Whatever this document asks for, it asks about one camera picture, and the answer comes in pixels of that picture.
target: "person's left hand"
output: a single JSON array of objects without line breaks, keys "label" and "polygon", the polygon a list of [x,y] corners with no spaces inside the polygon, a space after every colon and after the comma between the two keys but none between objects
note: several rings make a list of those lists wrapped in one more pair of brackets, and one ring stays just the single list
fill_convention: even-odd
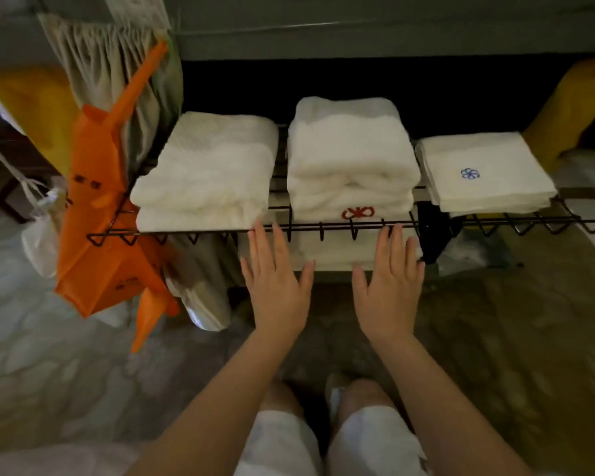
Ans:
[{"label": "person's left hand", "polygon": [[315,261],[304,266],[298,282],[287,241],[277,224],[273,224],[275,261],[259,221],[247,235],[251,265],[241,257],[240,266],[251,295],[256,330],[272,340],[282,338],[293,344],[306,325]]}]

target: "white string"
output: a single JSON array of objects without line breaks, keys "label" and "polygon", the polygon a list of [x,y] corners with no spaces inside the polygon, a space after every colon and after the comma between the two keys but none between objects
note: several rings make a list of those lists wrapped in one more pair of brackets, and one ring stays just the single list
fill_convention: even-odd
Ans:
[{"label": "white string", "polygon": [[46,185],[44,185],[41,182],[38,182],[37,180],[26,178],[22,172],[20,172],[16,167],[12,166],[7,161],[7,159],[4,158],[4,155],[1,154],[1,152],[0,161],[5,167],[7,167],[7,170],[11,172],[11,175],[13,175],[17,179],[20,185],[22,185],[24,195],[26,196],[26,199],[31,203],[33,208],[37,212],[42,211],[42,209],[40,208],[39,200],[44,198],[44,194],[40,191],[39,187],[47,188]]}]

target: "knee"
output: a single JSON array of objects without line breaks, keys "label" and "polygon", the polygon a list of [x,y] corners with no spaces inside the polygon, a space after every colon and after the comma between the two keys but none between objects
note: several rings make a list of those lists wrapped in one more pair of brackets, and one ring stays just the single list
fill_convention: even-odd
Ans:
[{"label": "knee", "polygon": [[290,413],[298,417],[302,417],[304,412],[291,388],[285,383],[278,381],[270,384],[260,405],[260,410],[282,411],[283,413]]},{"label": "knee", "polygon": [[353,413],[371,406],[388,406],[395,404],[379,384],[371,379],[357,379],[344,390],[339,403],[337,423],[343,424]]}]

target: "hand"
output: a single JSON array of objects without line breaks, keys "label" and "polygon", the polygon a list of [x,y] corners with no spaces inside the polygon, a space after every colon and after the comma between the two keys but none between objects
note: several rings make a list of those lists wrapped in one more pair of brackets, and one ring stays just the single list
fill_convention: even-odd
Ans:
[{"label": "hand", "polygon": [[357,319],[371,343],[395,341],[413,335],[425,263],[417,262],[417,240],[404,245],[403,226],[388,228],[377,239],[375,267],[370,285],[361,266],[353,267],[353,298]]},{"label": "hand", "polygon": [[298,283],[287,241],[277,224],[273,224],[275,263],[262,224],[256,222],[247,235],[251,265],[240,258],[240,266],[254,306],[256,330],[270,340],[282,338],[293,344],[306,325],[315,261],[304,266]]}]

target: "stone floor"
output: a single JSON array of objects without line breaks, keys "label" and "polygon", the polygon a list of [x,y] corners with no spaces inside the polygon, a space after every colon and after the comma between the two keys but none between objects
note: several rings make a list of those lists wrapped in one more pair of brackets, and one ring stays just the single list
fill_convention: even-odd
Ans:
[{"label": "stone floor", "polygon": [[[244,303],[222,333],[169,319],[129,355],[133,327],[81,319],[27,262],[20,231],[0,216],[0,451],[154,438],[251,330]],[[417,335],[530,464],[595,475],[595,248],[575,229],[503,237],[524,267],[429,282]],[[333,370],[395,393],[346,284],[314,289],[307,328],[280,371],[311,421]]]}]

